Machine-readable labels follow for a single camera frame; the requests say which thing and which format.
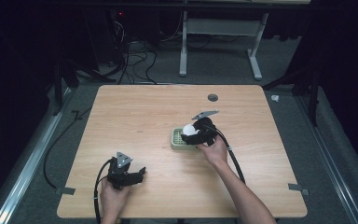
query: hand-mounted device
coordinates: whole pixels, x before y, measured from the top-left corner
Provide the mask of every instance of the hand-mounted device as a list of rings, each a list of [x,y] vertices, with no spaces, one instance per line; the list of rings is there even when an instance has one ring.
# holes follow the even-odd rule
[[[218,110],[205,111],[199,113],[193,119],[197,121],[194,124],[187,124],[182,131],[181,137],[188,145],[197,145],[207,143],[213,145],[214,138],[217,136],[216,127],[208,116],[218,113]]]
[[[182,130],[182,140],[188,145],[198,145],[207,143],[208,146],[213,145],[214,139],[219,135],[226,144],[228,154],[230,155],[232,161],[234,162],[235,168],[237,169],[238,176],[240,180],[245,183],[245,178],[243,177],[242,170],[240,165],[235,158],[234,152],[232,151],[231,146],[228,144],[225,136],[214,126],[212,120],[208,116],[216,114],[218,110],[213,111],[204,111],[199,113],[197,116],[193,117],[197,121],[194,124],[187,124]]]
[[[118,190],[122,190],[126,186],[142,183],[142,181],[144,180],[146,167],[142,168],[138,173],[129,174],[128,170],[130,168],[131,162],[132,158],[121,152],[118,152],[117,156],[112,157],[111,160],[107,161],[101,168],[100,173],[98,173],[94,188],[94,209],[97,223],[101,223],[97,190],[98,184],[101,182],[101,180],[107,178],[107,180],[112,184],[113,188]],[[103,169],[107,164],[110,164],[108,174],[106,177],[100,179],[101,173],[103,172]]]

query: human hand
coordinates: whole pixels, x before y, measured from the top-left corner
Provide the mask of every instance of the human hand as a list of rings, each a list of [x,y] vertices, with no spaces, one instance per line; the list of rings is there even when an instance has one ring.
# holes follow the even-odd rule
[[[196,147],[203,152],[208,163],[214,168],[227,164],[227,147],[220,135],[215,137],[213,145],[207,147],[203,144],[198,144]]]
[[[126,204],[131,186],[122,190],[114,189],[106,178],[102,180],[101,204],[103,207],[103,224],[116,223],[116,219]]]

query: wooden table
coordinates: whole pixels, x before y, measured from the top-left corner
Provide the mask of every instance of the wooden table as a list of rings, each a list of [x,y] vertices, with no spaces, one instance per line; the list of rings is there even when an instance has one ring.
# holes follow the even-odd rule
[[[216,102],[208,100],[210,93],[218,96]],[[122,217],[237,217],[203,154],[171,149],[173,128],[214,109],[219,113],[211,119],[233,147],[249,188],[273,216],[305,216],[301,193],[288,188],[296,178],[259,86],[166,85],[99,89],[66,183],[76,192],[62,195],[59,217],[95,217],[95,179],[117,151],[133,157],[131,172],[146,167],[144,182],[132,187]]]

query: green container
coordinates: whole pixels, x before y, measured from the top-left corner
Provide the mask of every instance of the green container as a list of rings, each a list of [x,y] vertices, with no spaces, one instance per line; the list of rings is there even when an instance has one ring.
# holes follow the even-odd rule
[[[195,146],[188,145],[182,140],[180,136],[182,134],[183,127],[177,127],[172,130],[171,135],[171,148],[174,150],[194,150]]]

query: white table leg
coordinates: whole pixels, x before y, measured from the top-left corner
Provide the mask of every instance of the white table leg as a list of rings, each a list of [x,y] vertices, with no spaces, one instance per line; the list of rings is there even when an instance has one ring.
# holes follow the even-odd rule
[[[180,53],[179,76],[185,77],[187,74],[187,12],[183,12],[183,30],[182,30],[182,50]]]
[[[255,58],[255,53],[257,52],[258,45],[260,44],[261,36],[263,35],[264,28],[266,27],[268,17],[269,17],[268,13],[263,14],[263,18],[261,19],[260,24],[258,26],[254,47],[252,49],[247,50],[249,62],[251,63],[254,77],[256,80],[261,80],[262,76],[261,76],[260,68],[258,67],[257,59]]]

